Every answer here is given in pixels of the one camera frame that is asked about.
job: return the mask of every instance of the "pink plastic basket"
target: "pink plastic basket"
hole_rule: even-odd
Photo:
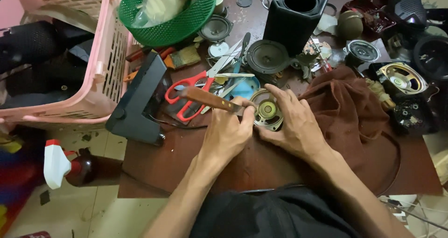
[[[0,110],[0,123],[17,123],[45,130],[95,130],[104,123],[126,91],[126,52],[132,35],[120,23],[120,0],[0,0],[0,28],[20,25],[23,17],[46,4],[61,4],[98,18],[86,76],[81,89],[58,103]]]

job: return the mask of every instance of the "wooden table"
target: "wooden table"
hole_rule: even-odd
[[[329,0],[339,10],[347,1],[350,0]],[[227,43],[233,45],[242,39],[246,32],[252,35],[250,43],[262,39],[267,10],[263,8],[260,0],[253,0],[252,5],[247,8],[241,8],[235,2],[236,0],[224,0],[224,4],[230,6],[228,19],[234,23],[233,30],[226,39]],[[328,42],[333,48],[344,46],[344,42],[335,40],[333,36],[322,35],[318,38]],[[378,61],[389,61],[381,40],[375,41],[375,45],[382,55]],[[203,45],[199,50],[203,56],[206,49],[206,45]],[[208,69],[208,64],[203,60],[193,67],[172,73],[171,77],[173,81],[177,81]],[[306,85],[301,83],[296,75],[288,76],[287,82],[296,94],[303,93],[306,89]],[[165,115],[161,118],[170,120]],[[194,118],[189,126],[206,125],[209,121],[210,113],[206,113]],[[163,127],[167,133],[165,143],[161,147],[128,141],[123,169],[140,182],[122,175],[119,198],[167,197],[167,193],[177,187],[192,158],[198,154],[205,129]],[[441,185],[423,138],[396,137],[396,140],[401,148],[401,169],[387,194],[440,194]],[[355,173],[373,192],[383,192],[391,184],[400,162],[397,148],[389,140],[380,137],[366,144],[365,149],[367,161]],[[218,177],[211,192],[276,188],[301,181],[319,182],[316,174],[305,163],[284,150],[261,141],[254,134],[245,149]]]

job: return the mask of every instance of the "cylindrical speaker housing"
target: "cylindrical speaker housing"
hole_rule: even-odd
[[[263,39],[283,44],[290,57],[300,54],[317,27],[328,0],[272,0]]]

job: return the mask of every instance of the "black fabric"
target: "black fabric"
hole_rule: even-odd
[[[191,238],[358,238],[338,214],[306,186],[292,186],[260,196],[226,192],[207,197]]]

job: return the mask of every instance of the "red-handled scissors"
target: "red-handled scissors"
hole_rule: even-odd
[[[165,99],[166,101],[168,101],[168,103],[170,104],[174,104],[177,101],[179,101],[181,98],[178,96],[176,98],[170,98],[169,94],[171,92],[174,93],[174,87],[182,85],[185,86],[184,84],[186,84],[186,86],[194,86],[199,80],[201,79],[205,79],[207,78],[207,81],[205,82],[205,86],[202,88],[203,90],[206,90],[207,92],[210,90],[210,86],[213,84],[213,82],[215,81],[215,75],[228,63],[232,60],[232,58],[234,58],[237,54],[238,54],[238,50],[236,50],[237,52],[235,52],[235,49],[237,48],[237,46],[241,43],[242,40],[238,41],[235,45],[233,45],[226,53],[224,56],[222,56],[217,62],[216,64],[208,71],[203,71],[193,77],[187,78],[187,79],[183,79],[180,80],[176,83],[174,83],[173,85],[170,86],[170,88],[168,88],[167,92],[165,93]],[[195,116],[199,115],[199,113],[202,111],[202,109],[204,109],[204,105],[202,105],[199,110],[192,116],[185,118],[184,117],[184,113],[185,111],[190,107],[190,105],[192,104],[192,101],[188,101],[183,107],[182,109],[177,113],[177,117],[183,121],[189,121],[191,119],[193,119]]]

